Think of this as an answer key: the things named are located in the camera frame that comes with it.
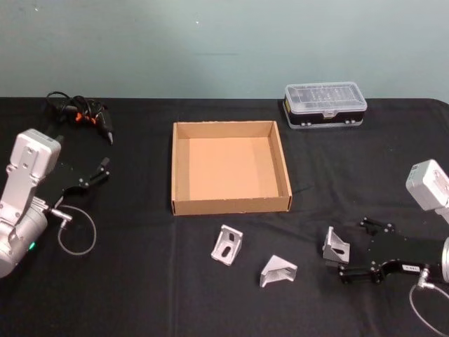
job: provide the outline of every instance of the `plastic storage box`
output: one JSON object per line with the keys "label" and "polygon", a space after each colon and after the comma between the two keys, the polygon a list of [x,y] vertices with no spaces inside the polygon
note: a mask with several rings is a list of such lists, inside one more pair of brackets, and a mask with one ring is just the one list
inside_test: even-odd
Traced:
{"label": "plastic storage box", "polygon": [[283,108],[291,128],[362,124],[367,104],[354,82],[289,84]]}

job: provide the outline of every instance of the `bracket hole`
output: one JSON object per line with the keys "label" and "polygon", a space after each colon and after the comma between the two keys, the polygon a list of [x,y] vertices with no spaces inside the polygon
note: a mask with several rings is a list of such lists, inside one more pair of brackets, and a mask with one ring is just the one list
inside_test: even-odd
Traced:
{"label": "bracket hole", "polygon": [[225,249],[223,249],[222,252],[222,257],[225,258],[226,256],[228,256],[229,252],[231,251],[231,247],[226,247]]}
{"label": "bracket hole", "polygon": [[338,255],[344,255],[344,251],[338,248],[334,248],[334,252],[337,253]]}

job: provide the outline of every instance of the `white label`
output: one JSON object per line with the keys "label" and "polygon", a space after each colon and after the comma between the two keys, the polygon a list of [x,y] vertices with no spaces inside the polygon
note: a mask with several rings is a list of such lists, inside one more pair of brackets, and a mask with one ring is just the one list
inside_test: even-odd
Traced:
{"label": "white label", "polygon": [[417,267],[416,265],[402,265],[402,269],[404,269],[406,272],[420,272],[421,269]]}

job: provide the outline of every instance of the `white cable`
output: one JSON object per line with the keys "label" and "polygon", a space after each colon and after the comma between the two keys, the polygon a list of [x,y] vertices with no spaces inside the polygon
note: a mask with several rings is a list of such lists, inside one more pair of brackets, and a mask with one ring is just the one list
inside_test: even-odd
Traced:
{"label": "white cable", "polygon": [[[449,335],[446,335],[445,333],[442,333],[441,331],[437,330],[436,328],[434,328],[428,321],[426,321],[418,312],[418,310],[416,310],[415,308],[415,304],[413,304],[413,291],[416,289],[416,284],[412,286],[412,288],[410,289],[410,293],[408,293],[408,299],[410,300],[410,305],[412,306],[413,311],[415,312],[415,314],[418,316],[419,319],[421,319],[421,321],[426,324],[426,326],[431,329],[433,332],[437,333],[438,335],[442,336],[442,337],[449,337]],[[438,288],[437,286],[434,286],[434,289],[437,290],[439,293],[443,294],[448,300],[449,300],[449,295],[443,290]]]}
{"label": "white cable", "polygon": [[91,246],[89,248],[87,248],[85,251],[77,252],[77,251],[69,250],[66,246],[64,246],[64,244],[61,241],[61,233],[62,233],[62,230],[64,229],[64,227],[61,227],[58,232],[58,243],[66,253],[73,255],[73,256],[82,256],[82,255],[87,254],[89,251],[91,251],[93,249],[93,247],[95,246],[95,243],[97,241],[97,228],[95,226],[95,223],[93,222],[92,218],[85,211],[83,211],[82,209],[79,209],[78,207],[70,206],[70,205],[59,205],[59,207],[65,207],[66,209],[73,209],[75,211],[81,212],[91,222],[92,230],[93,230],[93,240],[92,240]]}

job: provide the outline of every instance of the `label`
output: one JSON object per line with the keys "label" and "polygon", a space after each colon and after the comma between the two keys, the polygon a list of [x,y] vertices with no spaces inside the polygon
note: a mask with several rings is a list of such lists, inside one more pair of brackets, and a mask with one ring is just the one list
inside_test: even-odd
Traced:
{"label": "label", "polygon": [[290,114],[290,104],[288,104],[287,98],[286,98],[286,100],[285,100],[285,104],[286,104],[287,112]]}
{"label": "label", "polygon": [[406,272],[421,272],[421,268],[416,265],[402,265],[402,269]]}

